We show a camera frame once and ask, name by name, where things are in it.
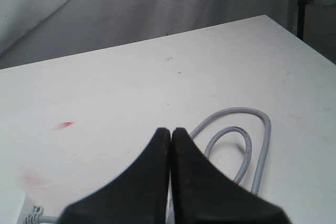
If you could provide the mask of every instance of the table surface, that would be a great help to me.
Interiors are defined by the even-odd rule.
[[[0,71],[1,189],[25,190],[45,213],[118,176],[157,127],[189,132],[211,113],[246,106],[272,121],[259,195],[293,223],[336,222],[336,66],[267,16]],[[253,142],[241,186],[250,189],[264,128],[252,115],[221,118]],[[211,161],[233,178],[236,133]]]

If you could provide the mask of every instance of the white plug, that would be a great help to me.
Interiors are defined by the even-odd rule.
[[[0,191],[1,223],[23,224],[33,208],[34,202],[23,190]]]

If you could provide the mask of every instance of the black stand pole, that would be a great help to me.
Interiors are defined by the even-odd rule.
[[[307,0],[298,0],[298,6],[299,6],[299,11],[298,11],[298,38],[303,40],[303,30],[304,30],[304,13],[306,11],[306,4]]]

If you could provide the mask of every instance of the floor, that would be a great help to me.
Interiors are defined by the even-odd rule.
[[[87,2],[90,2],[91,8],[83,12],[82,16],[73,14],[76,13],[76,8]],[[87,26],[83,25],[92,16],[97,15],[97,10],[101,12],[101,16],[109,15],[108,12],[99,9],[104,4],[99,3],[99,0],[80,0],[73,3],[75,4],[63,9],[62,15],[70,17],[74,30],[81,33],[81,36],[71,35],[70,39],[65,36],[64,29],[61,29],[66,27],[66,24],[63,24],[64,19],[57,17],[58,13],[55,12],[0,55],[0,69],[120,45],[118,37],[111,39],[108,34],[109,27],[113,27],[113,24],[91,26],[104,27],[103,30],[88,30]],[[89,42],[80,43],[77,37],[84,40],[87,37],[85,41]],[[325,7],[311,3],[307,6],[304,41],[336,64],[336,4]]]

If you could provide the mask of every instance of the cable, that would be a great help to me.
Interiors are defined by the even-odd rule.
[[[271,137],[271,121],[268,117],[268,115],[266,115],[264,112],[260,111],[260,110],[256,110],[256,109],[252,109],[252,108],[245,108],[245,107],[233,107],[233,108],[228,108],[228,109],[223,109],[223,110],[219,110],[215,113],[213,113],[212,115],[208,116],[203,122],[201,122],[190,134],[191,139],[195,139],[195,137],[204,129],[206,128],[209,124],[211,124],[213,121],[215,121],[216,119],[228,115],[228,114],[232,114],[232,113],[247,113],[247,114],[252,114],[252,115],[256,115],[257,117],[259,117],[262,122],[264,123],[265,126],[265,133],[264,133],[264,140],[263,140],[263,145],[261,147],[261,151],[259,154],[259,159],[258,159],[258,164],[257,164],[257,168],[254,174],[254,178],[253,178],[253,183],[252,183],[252,188],[251,188],[251,193],[254,195],[257,195],[259,192],[259,187],[260,187],[260,183],[261,183],[261,178],[262,178],[262,172],[264,171],[264,166],[265,166],[265,162],[266,162],[266,157],[267,157],[267,153],[268,153],[268,146],[269,146],[269,142],[270,142],[270,137]],[[213,148],[213,146],[215,145],[215,143],[225,134],[229,133],[229,132],[238,132],[240,133],[245,140],[245,155],[244,155],[244,160],[243,163],[240,166],[240,169],[237,173],[237,175],[235,176],[235,178],[233,179],[233,182],[239,184],[241,179],[244,177],[246,170],[248,168],[248,165],[250,163],[251,160],[251,153],[252,153],[252,143],[251,143],[251,139],[250,136],[248,135],[248,133],[240,128],[240,127],[236,127],[236,126],[231,126],[231,127],[227,127],[224,128],[222,130],[220,130],[208,143],[204,155],[209,158],[210,157],[210,153],[211,150]],[[174,220],[174,209],[173,209],[173,201],[172,201],[172,191],[170,190],[170,210],[169,210],[169,215],[167,218],[167,224],[174,224],[175,220]]]
[[[38,223],[57,223],[58,218],[57,217],[52,217],[52,216],[40,216],[38,218]]]

